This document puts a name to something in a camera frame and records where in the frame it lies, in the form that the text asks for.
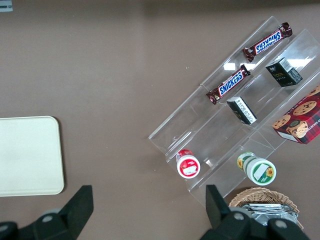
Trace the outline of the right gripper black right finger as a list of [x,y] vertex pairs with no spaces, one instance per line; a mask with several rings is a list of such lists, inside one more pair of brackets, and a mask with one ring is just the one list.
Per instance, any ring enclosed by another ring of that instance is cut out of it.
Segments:
[[231,211],[215,185],[206,186],[205,209],[211,224],[202,240],[248,240],[250,218],[242,212]]

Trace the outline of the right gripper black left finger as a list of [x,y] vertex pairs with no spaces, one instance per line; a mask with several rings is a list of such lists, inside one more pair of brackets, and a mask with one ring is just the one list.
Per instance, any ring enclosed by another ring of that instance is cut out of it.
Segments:
[[94,210],[93,187],[83,185],[57,213],[48,213],[33,223],[36,240],[76,240]]

